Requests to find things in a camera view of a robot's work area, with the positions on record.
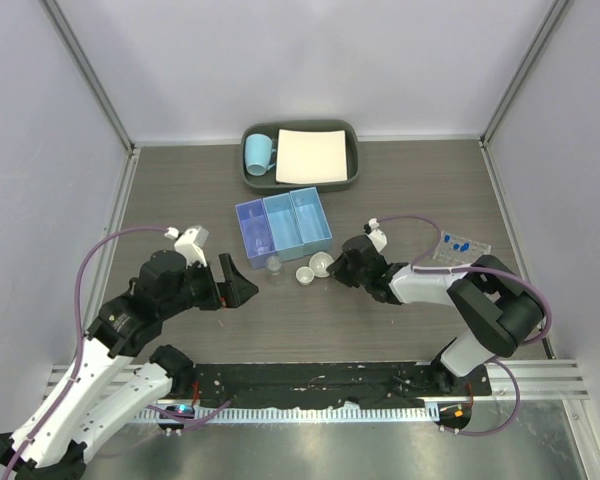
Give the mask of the large white porcelain dish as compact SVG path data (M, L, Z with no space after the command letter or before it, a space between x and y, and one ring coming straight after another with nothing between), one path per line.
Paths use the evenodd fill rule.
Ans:
M326 252L317 252L310 259L308 266L318 278L330 276L328 267L334 263L333 257Z

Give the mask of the small white porcelain crucible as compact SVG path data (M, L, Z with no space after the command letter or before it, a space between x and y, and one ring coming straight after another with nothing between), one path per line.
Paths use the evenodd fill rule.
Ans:
M295 278L300 285L308 286L314 281L315 273L310 267L302 266L296 270Z

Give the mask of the clear glass funnel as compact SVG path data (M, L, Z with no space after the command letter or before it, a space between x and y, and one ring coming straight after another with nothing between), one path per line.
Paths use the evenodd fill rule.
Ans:
M261 230L267 229L269 231L269 227L267 226L265 217L263 215L256 216L254 214L253 210L249 210L249 218L246 221L246 226L245 226L245 235L250 230L256 230L256 229L261 229Z

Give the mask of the blue three-compartment organizer box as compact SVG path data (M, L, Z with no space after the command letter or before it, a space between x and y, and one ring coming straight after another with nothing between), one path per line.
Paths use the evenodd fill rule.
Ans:
M245 226L249 210L265 217L275 247L273 252L254 258L248 256ZM235 212L247 260L255 270L264 268L272 255L287 262L331 248L333 235L314 187L250 200L236 205Z

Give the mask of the clear acrylic test tube rack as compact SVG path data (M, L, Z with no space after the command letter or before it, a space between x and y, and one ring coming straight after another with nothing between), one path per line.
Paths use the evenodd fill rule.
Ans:
M472 264L483 255L491 253L491 246L447 231L442 231L440 243L433 259L444 265Z

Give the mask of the clear glass beaker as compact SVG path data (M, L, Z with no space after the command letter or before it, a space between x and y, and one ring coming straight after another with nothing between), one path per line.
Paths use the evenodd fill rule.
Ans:
M246 249L250 258L273 252L275 247L269 231L256 229L247 232Z

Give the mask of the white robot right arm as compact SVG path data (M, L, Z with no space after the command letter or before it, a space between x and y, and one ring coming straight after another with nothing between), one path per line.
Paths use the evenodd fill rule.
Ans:
M546 299L493 255L448 268L390 263L368 235L359 235L345 242L327 271L347 287L364 288L379 303L456 309L466 332L431 362L433 388L445 395L457 393L485 362L509 358L532 342L539 324L550 325Z

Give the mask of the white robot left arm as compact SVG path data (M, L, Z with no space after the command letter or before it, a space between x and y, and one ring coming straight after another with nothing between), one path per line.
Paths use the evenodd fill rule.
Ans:
M158 347L138 374L114 394L104 389L162 332L165 321L192 308L236 309L258 287L219 257L224 279L210 266L173 250L155 252L121 295L105 302L80 341L74 361L28 421L0 434L0 464L19 479L78 479L99 448L150 403L185 397L193 361L171 345Z

